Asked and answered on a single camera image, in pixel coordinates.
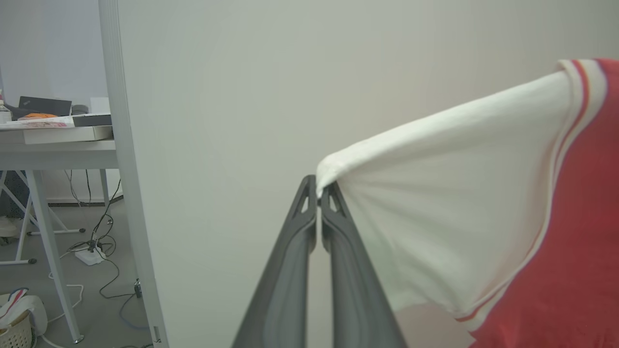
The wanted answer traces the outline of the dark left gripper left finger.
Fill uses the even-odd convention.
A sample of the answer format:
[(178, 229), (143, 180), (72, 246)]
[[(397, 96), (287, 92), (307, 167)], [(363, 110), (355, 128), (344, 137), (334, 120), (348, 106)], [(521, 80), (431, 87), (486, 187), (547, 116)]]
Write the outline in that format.
[(302, 180), (232, 344), (307, 346), (308, 260), (316, 245), (316, 177)]

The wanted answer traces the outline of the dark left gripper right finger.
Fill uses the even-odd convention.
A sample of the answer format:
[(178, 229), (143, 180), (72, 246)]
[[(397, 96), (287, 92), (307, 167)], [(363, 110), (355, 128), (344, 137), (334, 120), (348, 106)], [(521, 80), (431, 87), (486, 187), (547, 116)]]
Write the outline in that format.
[(333, 346), (406, 347), (338, 183), (323, 190), (321, 211), (323, 246), (331, 256)]

